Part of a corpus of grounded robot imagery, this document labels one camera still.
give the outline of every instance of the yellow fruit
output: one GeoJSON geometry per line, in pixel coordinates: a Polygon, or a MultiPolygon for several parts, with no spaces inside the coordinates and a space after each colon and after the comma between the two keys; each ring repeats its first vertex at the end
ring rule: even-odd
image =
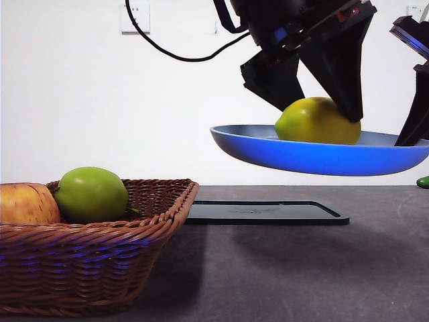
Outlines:
{"type": "Polygon", "coordinates": [[[279,139],[329,144],[355,144],[361,122],[350,122],[326,97],[300,99],[284,110],[274,125],[279,139]]]}
{"type": "Polygon", "coordinates": [[[49,189],[40,183],[3,183],[0,223],[59,223],[60,210],[49,189]]]}

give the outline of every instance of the robotic arm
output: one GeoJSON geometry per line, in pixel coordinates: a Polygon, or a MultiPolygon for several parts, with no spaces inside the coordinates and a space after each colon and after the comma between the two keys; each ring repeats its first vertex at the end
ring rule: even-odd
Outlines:
{"type": "Polygon", "coordinates": [[[283,111],[304,97],[301,60],[350,121],[362,118],[361,48],[376,12],[370,1],[231,0],[238,28],[224,0],[214,4],[227,30],[248,29],[261,48],[241,66],[247,89],[283,111]]]}

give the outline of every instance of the black tray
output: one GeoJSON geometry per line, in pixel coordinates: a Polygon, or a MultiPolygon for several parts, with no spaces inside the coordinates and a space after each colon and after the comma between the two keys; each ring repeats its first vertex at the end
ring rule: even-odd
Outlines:
{"type": "Polygon", "coordinates": [[[346,225],[350,218],[316,201],[196,200],[187,224],[346,225]]]}

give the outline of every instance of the white wall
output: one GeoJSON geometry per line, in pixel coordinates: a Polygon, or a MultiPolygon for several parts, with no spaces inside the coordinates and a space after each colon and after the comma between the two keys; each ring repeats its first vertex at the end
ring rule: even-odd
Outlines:
{"type": "MultiPolygon", "coordinates": [[[[211,0],[150,0],[151,37],[204,56],[234,37],[211,0]]],[[[243,88],[248,37],[209,62],[175,61],[119,31],[122,0],[1,2],[1,180],[47,182],[78,166],[122,178],[192,178],[200,184],[415,184],[429,160],[388,176],[300,174],[246,164],[222,152],[214,125],[273,124],[280,112],[243,88]]],[[[412,3],[427,3],[413,0],[412,3]]],[[[363,48],[363,129],[398,134],[423,59],[389,33],[404,0],[373,0],[363,48]]],[[[300,68],[307,96],[325,95],[300,68]]]]}

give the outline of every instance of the black cable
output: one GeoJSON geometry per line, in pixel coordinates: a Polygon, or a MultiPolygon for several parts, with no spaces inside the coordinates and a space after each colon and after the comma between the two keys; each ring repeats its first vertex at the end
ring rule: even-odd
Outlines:
{"type": "Polygon", "coordinates": [[[169,52],[165,49],[163,49],[162,47],[160,47],[159,45],[157,45],[152,39],[150,39],[144,32],[143,30],[140,29],[139,25],[135,22],[135,18],[133,16],[133,13],[131,12],[131,8],[129,5],[129,0],[125,0],[125,6],[127,7],[127,11],[128,11],[128,16],[131,20],[131,23],[133,24],[134,28],[137,30],[137,32],[143,37],[145,38],[153,47],[155,47],[156,49],[158,49],[160,52],[174,58],[177,60],[181,60],[183,62],[204,62],[206,60],[210,60],[212,58],[214,58],[217,54],[219,54],[220,52],[222,52],[224,49],[228,48],[229,46],[232,46],[233,44],[239,42],[240,40],[242,40],[244,37],[247,37],[250,33],[247,32],[241,36],[239,36],[237,39],[233,40],[232,42],[229,42],[228,44],[225,44],[224,46],[220,47],[218,50],[216,50],[215,52],[213,52],[211,55],[206,56],[206,57],[201,57],[201,58],[187,58],[187,57],[181,57],[178,55],[173,54],[172,52],[169,52]]]}

